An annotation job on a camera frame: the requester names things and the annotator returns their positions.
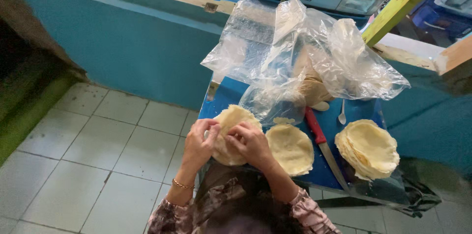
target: tiled floor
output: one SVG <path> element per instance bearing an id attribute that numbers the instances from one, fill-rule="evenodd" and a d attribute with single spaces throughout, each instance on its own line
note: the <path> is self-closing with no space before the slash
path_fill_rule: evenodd
<path id="1" fill-rule="evenodd" d="M 196 111 L 76 84 L 0 169 L 0 234 L 141 234 L 180 166 Z M 311 189 L 315 200 L 342 195 Z M 344 234 L 472 233 L 453 196 L 409 218 L 381 207 L 325 209 Z"/>

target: woman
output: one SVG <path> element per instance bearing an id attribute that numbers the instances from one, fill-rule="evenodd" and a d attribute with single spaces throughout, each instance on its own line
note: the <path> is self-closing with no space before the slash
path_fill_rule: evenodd
<path id="1" fill-rule="evenodd" d="M 148 234 L 341 233 L 274 159 L 264 133 L 247 122 L 230 129 L 225 140 L 264 177 L 213 165 L 193 201 L 195 177 L 211 157 L 220 129 L 212 119 L 192 125 L 182 165 L 167 196 L 149 218 Z M 209 136 L 204 140 L 206 130 Z"/>

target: woman's left hand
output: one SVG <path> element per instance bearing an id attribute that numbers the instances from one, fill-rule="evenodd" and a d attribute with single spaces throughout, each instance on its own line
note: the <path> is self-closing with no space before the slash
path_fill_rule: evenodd
<path id="1" fill-rule="evenodd" d="M 209 131 L 209 134 L 205 140 L 204 133 L 206 130 Z M 220 130 L 221 126 L 213 119 L 197 120 L 192 125 L 185 139 L 181 170 L 183 169 L 189 174 L 198 172 L 213 154 L 213 143 Z"/>

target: red knife handle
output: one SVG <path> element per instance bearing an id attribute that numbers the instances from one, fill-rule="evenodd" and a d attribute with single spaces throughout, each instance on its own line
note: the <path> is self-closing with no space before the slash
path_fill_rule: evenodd
<path id="1" fill-rule="evenodd" d="M 319 145 L 320 143 L 326 143 L 326 137 L 324 137 L 323 131 L 316 120 L 316 116 L 311 110 L 310 107 L 305 108 L 305 118 L 308 122 L 308 126 L 310 126 L 311 130 L 315 134 L 315 142 Z"/>

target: plastic bag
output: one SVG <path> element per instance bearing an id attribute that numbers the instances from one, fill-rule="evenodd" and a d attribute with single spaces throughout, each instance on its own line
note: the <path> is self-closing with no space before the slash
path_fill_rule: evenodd
<path id="1" fill-rule="evenodd" d="M 313 68 L 333 97 L 389 100 L 408 81 L 365 46 L 352 19 L 335 20 L 299 0 L 277 8 L 258 0 L 240 0 L 229 17 L 220 42 L 201 62 L 224 76 L 251 85 L 239 105 L 250 110 L 264 126 L 273 118 L 304 117 L 304 98 L 298 87 L 305 73 L 295 72 L 298 53 L 305 48 Z"/>

